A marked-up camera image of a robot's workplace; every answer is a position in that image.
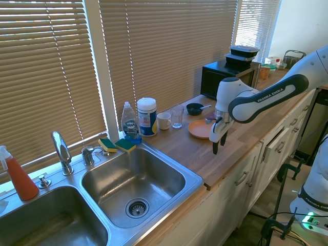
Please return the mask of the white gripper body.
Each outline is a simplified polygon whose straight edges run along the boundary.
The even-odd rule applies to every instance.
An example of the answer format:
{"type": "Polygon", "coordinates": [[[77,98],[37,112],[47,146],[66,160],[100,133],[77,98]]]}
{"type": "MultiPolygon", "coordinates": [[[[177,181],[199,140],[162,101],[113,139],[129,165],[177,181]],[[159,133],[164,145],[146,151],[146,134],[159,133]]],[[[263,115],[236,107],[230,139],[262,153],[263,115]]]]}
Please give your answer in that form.
{"type": "Polygon", "coordinates": [[[217,120],[211,127],[209,140],[211,142],[219,142],[231,126],[232,121],[224,122],[222,119],[217,120]]]}

